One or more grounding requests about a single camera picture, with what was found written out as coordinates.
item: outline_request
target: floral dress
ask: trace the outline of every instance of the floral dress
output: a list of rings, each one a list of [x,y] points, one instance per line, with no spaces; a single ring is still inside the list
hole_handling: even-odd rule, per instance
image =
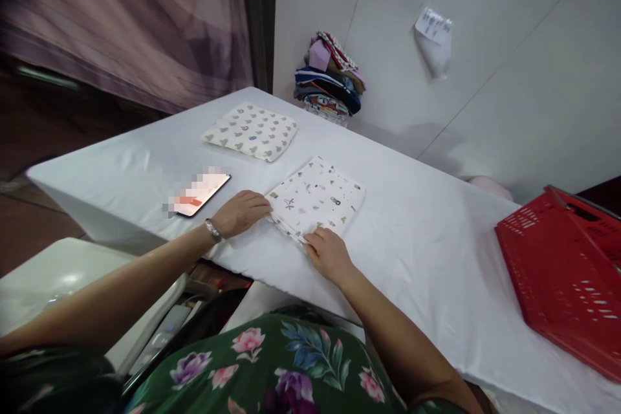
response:
[[[290,313],[266,314],[169,356],[128,406],[118,405],[121,383],[109,364],[81,351],[32,351],[3,369],[17,386],[19,412],[45,411],[54,399],[63,412],[73,411],[68,399],[88,412],[125,414],[406,412],[359,340],[311,312],[304,320]],[[464,413],[439,399],[410,412]]]

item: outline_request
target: silver bracelet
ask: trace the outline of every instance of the silver bracelet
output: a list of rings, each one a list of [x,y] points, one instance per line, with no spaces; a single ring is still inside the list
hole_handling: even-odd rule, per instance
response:
[[[209,220],[209,219],[205,220],[205,226],[207,227],[209,232],[212,234],[212,238],[213,238],[213,240],[215,241],[216,244],[223,240],[222,235],[216,229],[216,227],[213,225],[211,220]]]

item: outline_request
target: red basket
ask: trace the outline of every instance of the red basket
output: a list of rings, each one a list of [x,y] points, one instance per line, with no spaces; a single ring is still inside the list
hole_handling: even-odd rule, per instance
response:
[[[621,221],[549,186],[496,235],[527,325],[621,383]]]

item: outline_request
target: white wall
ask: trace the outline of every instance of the white wall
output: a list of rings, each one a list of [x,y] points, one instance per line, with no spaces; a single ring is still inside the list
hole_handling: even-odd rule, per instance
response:
[[[351,129],[452,175],[488,175],[519,202],[621,174],[618,0],[276,0],[274,94],[317,29],[369,82]],[[411,31],[424,5],[450,16],[446,81]]]

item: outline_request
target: folded baby blanket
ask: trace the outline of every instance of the folded baby blanket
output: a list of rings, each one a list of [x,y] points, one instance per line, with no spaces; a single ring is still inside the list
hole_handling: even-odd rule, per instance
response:
[[[297,132],[298,124],[291,117],[243,103],[216,121],[202,140],[273,162]]]
[[[319,156],[266,196],[272,221],[300,244],[321,226],[342,235],[364,200],[364,187]]]

